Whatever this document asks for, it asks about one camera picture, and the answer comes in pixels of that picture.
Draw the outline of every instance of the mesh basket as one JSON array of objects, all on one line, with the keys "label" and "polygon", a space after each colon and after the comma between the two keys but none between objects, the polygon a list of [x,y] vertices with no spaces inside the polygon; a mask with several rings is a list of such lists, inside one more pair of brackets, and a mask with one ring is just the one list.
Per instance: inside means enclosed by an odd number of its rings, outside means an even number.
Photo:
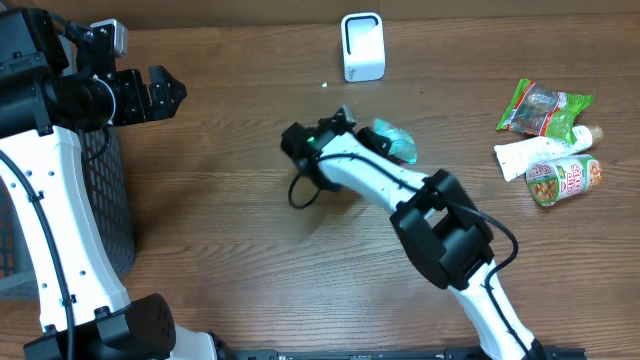
[{"label": "mesh basket", "polygon": [[[104,250],[117,275],[128,273],[135,261],[131,213],[125,191],[117,132],[107,128],[109,149],[83,164],[89,203]],[[102,131],[80,133],[85,157],[97,153],[105,141]],[[38,289],[17,214],[4,184],[0,188],[0,300],[37,299]]]}]

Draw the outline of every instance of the wood grain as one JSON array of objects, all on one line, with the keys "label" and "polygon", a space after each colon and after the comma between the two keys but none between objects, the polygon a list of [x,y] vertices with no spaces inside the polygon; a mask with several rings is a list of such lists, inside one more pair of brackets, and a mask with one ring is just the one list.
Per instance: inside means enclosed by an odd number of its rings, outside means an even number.
[{"label": "wood grain", "polygon": [[130,30],[339,23],[350,13],[375,11],[385,20],[498,16],[628,14],[633,0],[5,0],[39,7],[80,23],[116,18]]},{"label": "wood grain", "polygon": [[[544,344],[640,358],[640,16],[385,23],[383,80],[345,84],[336,25],[132,32],[119,68],[163,64],[189,95],[176,118],[120,129],[139,258],[133,299],[161,293],[178,322],[235,348],[418,349],[473,345],[453,297],[412,268],[388,216],[355,194],[290,209],[280,134],[343,103],[409,130],[416,169],[453,172],[521,243],[500,273]],[[495,126],[517,81],[593,93],[579,117],[605,182],[550,209],[504,182]],[[296,192],[300,199],[310,186]],[[497,256],[510,246],[501,235]],[[39,336],[36,303],[0,304],[0,357]]]}]

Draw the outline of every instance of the can label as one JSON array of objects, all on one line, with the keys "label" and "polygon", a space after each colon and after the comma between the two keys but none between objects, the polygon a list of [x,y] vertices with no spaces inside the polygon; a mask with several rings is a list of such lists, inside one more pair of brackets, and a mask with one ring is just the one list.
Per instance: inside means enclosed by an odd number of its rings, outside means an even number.
[{"label": "can label", "polygon": [[591,155],[567,156],[531,165],[526,173],[533,199],[550,206],[602,182],[600,162]]}]

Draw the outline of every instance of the food packaging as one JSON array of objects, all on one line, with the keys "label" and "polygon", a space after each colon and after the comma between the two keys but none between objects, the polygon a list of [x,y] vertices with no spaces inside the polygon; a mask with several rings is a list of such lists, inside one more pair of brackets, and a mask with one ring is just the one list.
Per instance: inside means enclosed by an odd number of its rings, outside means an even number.
[{"label": "food packaging", "polygon": [[533,199],[542,206],[551,206],[600,184],[602,168],[591,155],[566,156],[532,164],[526,181]]},{"label": "food packaging", "polygon": [[599,126],[576,126],[572,129],[576,142],[571,145],[563,140],[538,136],[493,149],[506,181],[524,174],[530,164],[573,155],[599,144],[604,136]]},{"label": "food packaging", "polygon": [[549,91],[529,79],[521,79],[496,130],[541,135],[574,144],[571,129],[576,116],[593,96]]}]

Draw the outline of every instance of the small white device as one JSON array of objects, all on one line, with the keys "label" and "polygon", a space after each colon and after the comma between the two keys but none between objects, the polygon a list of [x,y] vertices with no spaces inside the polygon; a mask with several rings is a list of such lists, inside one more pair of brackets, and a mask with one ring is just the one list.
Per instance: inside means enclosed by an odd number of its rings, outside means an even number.
[{"label": "small white device", "polygon": [[347,82],[378,80],[384,75],[382,19],[374,12],[342,19],[342,56]]}]

